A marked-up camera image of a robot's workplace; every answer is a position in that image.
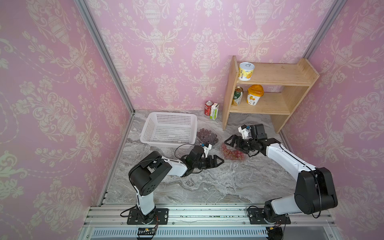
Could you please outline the dark red grape bunch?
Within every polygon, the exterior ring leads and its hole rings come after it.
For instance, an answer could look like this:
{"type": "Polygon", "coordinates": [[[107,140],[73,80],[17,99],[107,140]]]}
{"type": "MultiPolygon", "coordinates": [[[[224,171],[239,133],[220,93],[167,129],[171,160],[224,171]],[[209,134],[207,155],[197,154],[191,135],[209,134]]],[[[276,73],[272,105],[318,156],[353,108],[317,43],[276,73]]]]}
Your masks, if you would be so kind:
{"type": "Polygon", "coordinates": [[[197,132],[197,138],[202,142],[202,143],[207,143],[207,136],[211,133],[212,131],[207,130],[207,129],[200,129],[197,132]]]}

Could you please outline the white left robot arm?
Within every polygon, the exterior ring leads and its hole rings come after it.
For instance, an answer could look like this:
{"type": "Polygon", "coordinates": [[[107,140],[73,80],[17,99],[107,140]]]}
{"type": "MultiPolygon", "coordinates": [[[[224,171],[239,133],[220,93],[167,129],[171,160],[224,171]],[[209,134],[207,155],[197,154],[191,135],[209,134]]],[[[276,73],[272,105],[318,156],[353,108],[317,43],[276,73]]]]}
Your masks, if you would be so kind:
{"type": "Polygon", "coordinates": [[[195,170],[207,170],[219,167],[225,162],[217,155],[206,155],[204,149],[195,146],[188,155],[173,160],[153,151],[136,164],[129,172],[129,180],[136,191],[139,219],[144,224],[152,223],[156,217],[154,202],[155,189],[166,176],[180,178],[195,174],[195,170]]]}

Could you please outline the black grape bunch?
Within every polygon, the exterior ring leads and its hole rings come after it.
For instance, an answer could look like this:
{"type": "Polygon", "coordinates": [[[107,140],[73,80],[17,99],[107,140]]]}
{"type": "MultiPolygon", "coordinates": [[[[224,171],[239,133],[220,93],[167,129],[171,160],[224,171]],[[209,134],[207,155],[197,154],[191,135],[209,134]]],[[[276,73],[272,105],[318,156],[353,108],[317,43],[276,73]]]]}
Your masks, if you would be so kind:
{"type": "Polygon", "coordinates": [[[214,146],[217,142],[219,141],[218,139],[218,136],[217,134],[211,132],[208,136],[207,136],[207,142],[208,144],[214,146]]]}

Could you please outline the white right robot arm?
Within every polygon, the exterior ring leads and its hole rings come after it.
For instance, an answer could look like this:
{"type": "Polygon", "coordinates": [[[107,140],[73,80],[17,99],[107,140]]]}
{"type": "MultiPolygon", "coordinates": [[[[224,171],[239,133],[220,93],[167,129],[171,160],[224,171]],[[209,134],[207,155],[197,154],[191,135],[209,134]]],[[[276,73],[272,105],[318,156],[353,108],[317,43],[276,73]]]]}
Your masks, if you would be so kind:
{"type": "Polygon", "coordinates": [[[275,223],[286,214],[313,215],[338,206],[332,173],[300,159],[274,138],[248,139],[233,135],[225,144],[245,154],[261,153],[283,167],[296,181],[293,195],[265,202],[263,215],[268,223],[275,223]]]}

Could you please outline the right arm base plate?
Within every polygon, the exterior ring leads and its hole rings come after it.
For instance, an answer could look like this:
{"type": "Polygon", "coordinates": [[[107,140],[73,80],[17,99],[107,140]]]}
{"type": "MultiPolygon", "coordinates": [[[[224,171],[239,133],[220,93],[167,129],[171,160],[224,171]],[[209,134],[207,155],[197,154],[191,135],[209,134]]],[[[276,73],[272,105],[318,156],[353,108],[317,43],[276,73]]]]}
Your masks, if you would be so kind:
{"type": "Polygon", "coordinates": [[[273,210],[260,209],[250,206],[246,209],[246,215],[251,225],[290,225],[291,219],[288,215],[277,215],[273,210]]]}

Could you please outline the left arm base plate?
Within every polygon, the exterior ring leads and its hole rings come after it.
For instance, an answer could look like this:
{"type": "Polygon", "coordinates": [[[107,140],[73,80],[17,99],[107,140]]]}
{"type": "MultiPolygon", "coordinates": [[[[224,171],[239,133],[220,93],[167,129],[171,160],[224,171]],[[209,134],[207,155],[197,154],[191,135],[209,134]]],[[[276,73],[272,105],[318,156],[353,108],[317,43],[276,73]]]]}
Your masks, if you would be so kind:
{"type": "Polygon", "coordinates": [[[127,225],[167,225],[169,209],[154,208],[149,214],[144,215],[137,207],[130,210],[127,225]]]}

